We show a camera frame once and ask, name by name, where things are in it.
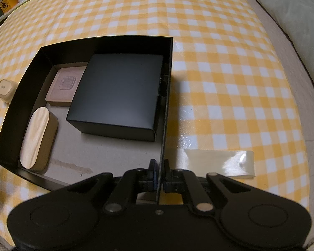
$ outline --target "torn cardboard mark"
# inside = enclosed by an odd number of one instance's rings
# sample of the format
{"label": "torn cardboard mark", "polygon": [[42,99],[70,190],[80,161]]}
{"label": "torn cardboard mark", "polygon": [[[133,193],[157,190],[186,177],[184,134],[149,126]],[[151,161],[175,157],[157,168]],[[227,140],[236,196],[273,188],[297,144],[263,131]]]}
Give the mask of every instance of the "torn cardboard mark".
{"label": "torn cardboard mark", "polygon": [[77,166],[77,165],[72,164],[72,163],[66,163],[66,162],[60,161],[58,159],[51,159],[50,163],[54,164],[54,165],[58,165],[62,168],[69,168],[69,169],[77,171],[81,174],[92,174],[93,173],[93,171],[90,168],[80,167],[80,166]]}

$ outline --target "yellow box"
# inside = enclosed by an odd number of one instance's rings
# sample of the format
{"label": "yellow box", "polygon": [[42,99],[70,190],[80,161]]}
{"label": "yellow box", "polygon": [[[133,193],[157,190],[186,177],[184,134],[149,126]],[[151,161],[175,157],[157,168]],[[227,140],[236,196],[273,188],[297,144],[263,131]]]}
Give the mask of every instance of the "yellow box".
{"label": "yellow box", "polygon": [[1,0],[0,7],[4,13],[11,10],[15,5],[17,5],[18,0]]}

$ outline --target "black box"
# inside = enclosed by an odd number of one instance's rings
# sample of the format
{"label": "black box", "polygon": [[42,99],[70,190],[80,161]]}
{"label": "black box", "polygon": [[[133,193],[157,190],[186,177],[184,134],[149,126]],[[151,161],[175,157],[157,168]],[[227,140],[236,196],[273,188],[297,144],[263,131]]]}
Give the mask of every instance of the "black box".
{"label": "black box", "polygon": [[[160,92],[163,91],[163,93],[161,93],[163,96],[160,101],[160,121],[157,131],[158,140],[156,140],[156,142],[131,141],[81,133],[82,138],[85,139],[85,142],[94,140],[94,138],[115,140],[119,142],[119,149],[121,149],[121,145],[124,143],[129,147],[131,146],[130,144],[135,144],[133,146],[136,147],[143,145],[143,149],[145,149],[144,145],[147,146],[148,143],[148,145],[150,145],[149,147],[160,147],[160,159],[157,159],[157,161],[159,160],[160,162],[164,158],[171,85],[172,46],[173,38],[170,37],[106,36],[66,41],[40,48],[19,82],[19,86],[7,110],[0,132],[0,165],[23,179],[48,190],[56,190],[67,185],[64,182],[44,176],[43,174],[31,172],[21,166],[19,158],[24,134],[33,112],[37,108],[46,105],[45,96],[57,70],[62,67],[86,66],[94,54],[109,53],[152,54],[163,57],[161,70],[163,89],[160,90]],[[54,146],[56,146],[57,142],[60,143],[60,141],[62,140],[55,140]],[[128,163],[133,161],[132,159],[128,161],[128,159],[128,156],[123,155],[123,162]],[[142,161],[148,165],[150,159],[147,158],[146,161],[145,159]],[[132,168],[136,169],[137,165],[133,163]]]}
{"label": "black box", "polygon": [[86,134],[155,141],[163,56],[95,54],[66,120]]}

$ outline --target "yellow checkered tablecloth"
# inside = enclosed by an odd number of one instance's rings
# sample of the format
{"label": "yellow checkered tablecloth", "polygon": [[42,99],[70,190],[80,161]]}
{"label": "yellow checkered tablecloth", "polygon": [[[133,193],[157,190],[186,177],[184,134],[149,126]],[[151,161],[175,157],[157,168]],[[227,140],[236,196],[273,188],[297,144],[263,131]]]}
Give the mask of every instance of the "yellow checkered tablecloth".
{"label": "yellow checkered tablecloth", "polygon": [[[253,150],[246,183],[305,207],[309,178],[297,108],[284,70],[245,0],[31,0],[0,27],[0,80],[19,82],[41,46],[106,35],[172,36],[167,146]],[[0,129],[8,106],[0,101]],[[44,193],[0,167],[6,218]]]}

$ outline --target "gray blanket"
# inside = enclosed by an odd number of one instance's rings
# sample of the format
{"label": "gray blanket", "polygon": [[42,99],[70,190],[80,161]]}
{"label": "gray blanket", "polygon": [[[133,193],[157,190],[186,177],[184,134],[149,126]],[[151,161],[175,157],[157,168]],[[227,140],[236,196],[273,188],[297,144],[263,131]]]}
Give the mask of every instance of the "gray blanket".
{"label": "gray blanket", "polygon": [[257,0],[293,42],[314,82],[314,0]]}

